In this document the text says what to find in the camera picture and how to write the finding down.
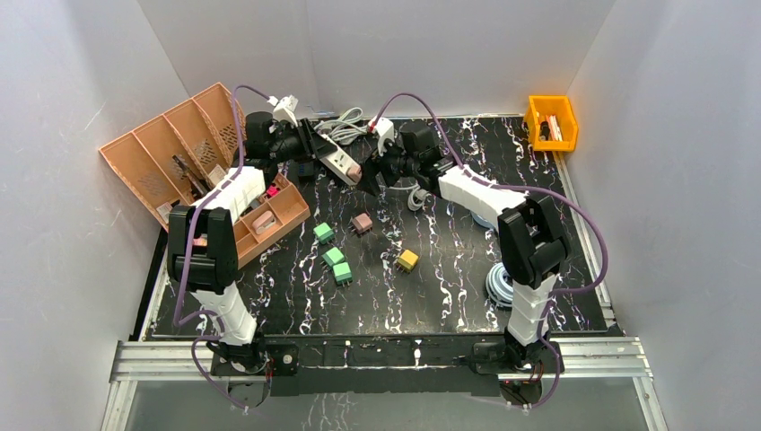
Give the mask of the pink plug adapter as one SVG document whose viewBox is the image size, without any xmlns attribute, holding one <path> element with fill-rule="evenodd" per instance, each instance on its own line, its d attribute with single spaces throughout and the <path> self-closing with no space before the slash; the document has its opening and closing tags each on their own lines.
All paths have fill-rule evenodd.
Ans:
<svg viewBox="0 0 761 431">
<path fill-rule="evenodd" d="M 363 235 L 372 229 L 373 221 L 367 213 L 361 213 L 351 219 L 351 226 L 357 235 Z"/>
</svg>

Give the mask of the green plug adapter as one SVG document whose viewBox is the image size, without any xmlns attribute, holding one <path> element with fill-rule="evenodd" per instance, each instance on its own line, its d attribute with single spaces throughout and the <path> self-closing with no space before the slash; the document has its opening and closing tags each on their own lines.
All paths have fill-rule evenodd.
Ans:
<svg viewBox="0 0 761 431">
<path fill-rule="evenodd" d="M 332 247 L 329 250 L 325 251 L 321 255 L 321 258 L 322 263 L 330 268 L 346 261 L 344 253 L 338 247 Z"/>
<path fill-rule="evenodd" d="M 334 279 L 338 286 L 350 284 L 353 279 L 353 273 L 348 262 L 341 262 L 332 267 Z"/>
</svg>

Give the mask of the pink plug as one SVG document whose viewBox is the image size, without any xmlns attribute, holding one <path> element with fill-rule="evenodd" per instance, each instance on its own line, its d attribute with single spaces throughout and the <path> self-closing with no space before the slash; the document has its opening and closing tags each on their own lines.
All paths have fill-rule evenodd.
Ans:
<svg viewBox="0 0 761 431">
<path fill-rule="evenodd" d="M 346 176 L 353 182 L 358 183 L 362 178 L 362 167 L 359 164 L 350 166 L 346 171 Z"/>
</svg>

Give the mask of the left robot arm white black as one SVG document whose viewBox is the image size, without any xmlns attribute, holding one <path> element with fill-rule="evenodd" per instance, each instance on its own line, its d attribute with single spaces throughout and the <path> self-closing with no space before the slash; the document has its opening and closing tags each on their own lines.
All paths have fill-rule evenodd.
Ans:
<svg viewBox="0 0 761 431">
<path fill-rule="evenodd" d="M 307 120 L 259 111 L 233 118 L 238 158 L 206 195 L 169 214 L 167 269 L 179 285 L 173 323 L 204 315 L 216 327 L 210 338 L 235 346 L 233 362 L 247 374 L 267 365 L 267 348 L 255 341 L 258 324 L 236 286 L 239 270 L 234 226 L 266 193 L 284 162 L 316 162 L 336 144 Z"/>
</svg>

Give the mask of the yellow plug adapter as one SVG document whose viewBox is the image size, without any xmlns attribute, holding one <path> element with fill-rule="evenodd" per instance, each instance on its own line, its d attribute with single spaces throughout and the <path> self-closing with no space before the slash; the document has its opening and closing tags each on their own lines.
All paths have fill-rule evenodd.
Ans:
<svg viewBox="0 0 761 431">
<path fill-rule="evenodd" d="M 396 265 L 399 269 L 410 273 L 417 265 L 419 256 L 411 250 L 403 250 L 397 257 Z"/>
</svg>

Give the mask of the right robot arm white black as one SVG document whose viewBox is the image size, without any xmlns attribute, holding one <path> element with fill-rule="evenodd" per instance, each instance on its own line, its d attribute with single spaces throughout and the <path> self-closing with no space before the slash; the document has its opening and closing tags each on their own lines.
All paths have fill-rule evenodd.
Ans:
<svg viewBox="0 0 761 431">
<path fill-rule="evenodd" d="M 502 266 L 513 290 L 504 359 L 518 372 L 536 365 L 547 347 L 547 305 L 570 253 L 564 226 L 546 189 L 516 191 L 467 167 L 455 151 L 443 153 L 432 130 L 418 123 L 395 129 L 386 118 L 366 128 L 377 147 L 363 162 L 359 188 L 370 194 L 413 178 L 420 189 L 472 211 L 498 233 Z"/>
</svg>

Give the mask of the green plug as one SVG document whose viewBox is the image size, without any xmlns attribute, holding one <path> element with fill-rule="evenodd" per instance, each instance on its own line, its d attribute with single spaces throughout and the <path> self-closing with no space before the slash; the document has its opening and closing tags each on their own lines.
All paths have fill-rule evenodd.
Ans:
<svg viewBox="0 0 761 431">
<path fill-rule="evenodd" d="M 324 245 L 332 242 L 335 239 L 335 231 L 328 223 L 317 224 L 313 228 L 315 239 L 319 244 Z"/>
</svg>

